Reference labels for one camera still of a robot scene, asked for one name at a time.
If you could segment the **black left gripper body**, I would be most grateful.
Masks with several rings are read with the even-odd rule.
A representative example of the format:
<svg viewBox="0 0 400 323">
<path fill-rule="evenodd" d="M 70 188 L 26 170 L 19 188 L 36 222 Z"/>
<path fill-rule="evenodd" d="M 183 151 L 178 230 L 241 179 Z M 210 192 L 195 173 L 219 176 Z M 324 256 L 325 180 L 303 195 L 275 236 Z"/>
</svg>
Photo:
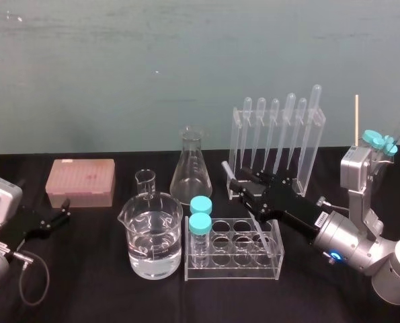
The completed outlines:
<svg viewBox="0 0 400 323">
<path fill-rule="evenodd" d="M 50 220 L 46 220 L 37 211 L 20 207 L 16 214 L 0 231 L 0 242 L 11 251 L 18 251 L 28 240 L 46 239 L 52 230 Z"/>
</svg>

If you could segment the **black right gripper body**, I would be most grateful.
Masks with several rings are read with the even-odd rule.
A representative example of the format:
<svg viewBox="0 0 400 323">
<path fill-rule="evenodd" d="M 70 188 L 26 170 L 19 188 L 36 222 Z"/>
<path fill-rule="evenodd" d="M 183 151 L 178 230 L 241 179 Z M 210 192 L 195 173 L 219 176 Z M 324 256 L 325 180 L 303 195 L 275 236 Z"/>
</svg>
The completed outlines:
<svg viewBox="0 0 400 323">
<path fill-rule="evenodd" d="M 320 232 L 315 223 L 324 210 L 295 193 L 291 185 L 279 177 L 272 176 L 261 185 L 265 189 L 258 201 L 258 221 L 276 219 L 313 242 Z"/>
</svg>

